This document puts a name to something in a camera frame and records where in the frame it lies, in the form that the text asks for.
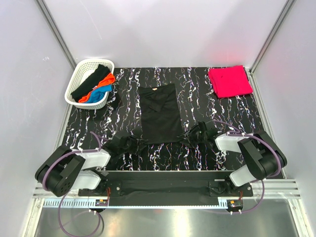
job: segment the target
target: white wall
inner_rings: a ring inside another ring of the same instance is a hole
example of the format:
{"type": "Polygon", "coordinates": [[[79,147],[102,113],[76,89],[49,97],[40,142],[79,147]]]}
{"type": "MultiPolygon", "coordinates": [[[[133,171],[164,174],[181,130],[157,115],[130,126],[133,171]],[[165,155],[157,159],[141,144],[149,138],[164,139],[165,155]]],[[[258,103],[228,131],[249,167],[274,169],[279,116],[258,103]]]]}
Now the white wall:
{"type": "Polygon", "coordinates": [[[0,236],[17,237],[52,153],[72,69],[34,0],[0,3],[0,236]]]}
{"type": "Polygon", "coordinates": [[[77,62],[250,67],[286,0],[45,0],[77,62]]]}
{"type": "Polygon", "coordinates": [[[296,1],[255,77],[316,233],[316,1],[296,1]]]}

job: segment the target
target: blue cloth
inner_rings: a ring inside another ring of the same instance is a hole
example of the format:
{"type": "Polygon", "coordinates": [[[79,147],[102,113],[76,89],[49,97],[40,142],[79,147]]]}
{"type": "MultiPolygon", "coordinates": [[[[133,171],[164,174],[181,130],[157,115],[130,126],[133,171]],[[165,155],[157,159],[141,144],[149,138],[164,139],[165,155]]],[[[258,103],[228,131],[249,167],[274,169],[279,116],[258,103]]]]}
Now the blue cloth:
{"type": "Polygon", "coordinates": [[[105,93],[107,91],[111,91],[111,90],[112,90],[112,86],[111,85],[105,85],[105,86],[98,87],[98,88],[96,88],[95,90],[93,90],[91,92],[90,98],[85,103],[96,103],[96,102],[99,102],[100,100],[103,99],[105,93]]]}

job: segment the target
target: basket rim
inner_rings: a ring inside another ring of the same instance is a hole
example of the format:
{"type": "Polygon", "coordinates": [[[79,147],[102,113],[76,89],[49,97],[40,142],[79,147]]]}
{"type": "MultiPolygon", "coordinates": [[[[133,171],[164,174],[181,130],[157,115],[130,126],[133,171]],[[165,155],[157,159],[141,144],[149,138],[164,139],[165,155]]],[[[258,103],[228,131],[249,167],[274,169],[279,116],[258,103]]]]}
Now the basket rim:
{"type": "Polygon", "coordinates": [[[104,94],[104,97],[98,101],[98,102],[95,102],[95,103],[89,103],[89,104],[86,104],[86,103],[78,103],[78,102],[73,102],[71,100],[68,99],[67,97],[67,93],[68,93],[68,90],[69,90],[69,87],[71,85],[71,81],[73,79],[73,77],[75,76],[75,74],[77,73],[77,71],[79,70],[79,68],[84,65],[85,63],[89,63],[89,62],[96,62],[96,61],[99,61],[99,62],[107,62],[107,63],[110,63],[112,65],[112,70],[111,70],[111,73],[113,74],[114,72],[114,63],[111,61],[111,60],[108,60],[108,59],[102,59],[102,58],[87,58],[87,59],[84,59],[82,61],[80,61],[77,65],[76,65],[76,68],[70,78],[70,81],[68,83],[68,86],[67,86],[67,89],[66,89],[66,92],[65,92],[65,100],[68,104],[71,104],[71,105],[78,105],[78,106],[84,106],[84,107],[93,107],[93,106],[97,106],[97,105],[100,105],[104,102],[105,98],[107,98],[107,93],[109,93],[109,91],[105,92],[104,94]]]}

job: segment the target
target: orange cloth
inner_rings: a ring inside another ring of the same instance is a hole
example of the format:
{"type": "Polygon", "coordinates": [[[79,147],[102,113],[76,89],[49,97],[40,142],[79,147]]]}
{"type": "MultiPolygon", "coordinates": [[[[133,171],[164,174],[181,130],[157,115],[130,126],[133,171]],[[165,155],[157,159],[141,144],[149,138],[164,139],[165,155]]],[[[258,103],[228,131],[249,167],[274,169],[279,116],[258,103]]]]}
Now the orange cloth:
{"type": "MultiPolygon", "coordinates": [[[[110,85],[113,84],[115,81],[115,77],[113,76],[112,73],[109,73],[102,81],[99,82],[96,88],[105,86],[105,85],[110,85]]],[[[90,91],[86,96],[83,96],[80,100],[79,103],[84,103],[87,102],[88,99],[90,98],[91,93],[96,89],[94,88],[92,91],[90,91]]]]}

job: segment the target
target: folded towel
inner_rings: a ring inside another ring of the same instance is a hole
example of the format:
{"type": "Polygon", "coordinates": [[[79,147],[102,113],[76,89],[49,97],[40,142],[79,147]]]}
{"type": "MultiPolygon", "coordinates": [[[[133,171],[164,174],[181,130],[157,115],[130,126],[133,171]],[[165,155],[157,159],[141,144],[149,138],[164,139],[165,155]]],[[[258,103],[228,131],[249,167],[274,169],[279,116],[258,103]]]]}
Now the folded towel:
{"type": "Polygon", "coordinates": [[[99,64],[98,68],[87,77],[86,80],[76,89],[74,90],[71,95],[73,99],[78,102],[80,98],[87,95],[93,88],[102,81],[109,73],[110,69],[99,64]]]}
{"type": "Polygon", "coordinates": [[[96,103],[96,102],[99,102],[100,100],[103,99],[105,93],[107,91],[111,91],[111,90],[112,90],[112,86],[111,85],[105,85],[105,86],[96,88],[95,90],[92,91],[92,93],[90,95],[90,98],[85,103],[96,103]]]}
{"type": "Polygon", "coordinates": [[[218,98],[246,95],[253,92],[243,66],[211,68],[208,76],[218,98]]]}
{"type": "MultiPolygon", "coordinates": [[[[99,82],[99,84],[93,89],[93,91],[99,87],[105,86],[105,85],[110,85],[115,81],[115,77],[113,76],[112,73],[109,73],[102,81],[99,82]]],[[[84,103],[87,102],[92,94],[92,92],[89,92],[86,96],[82,97],[79,100],[79,103],[84,103]]]]}

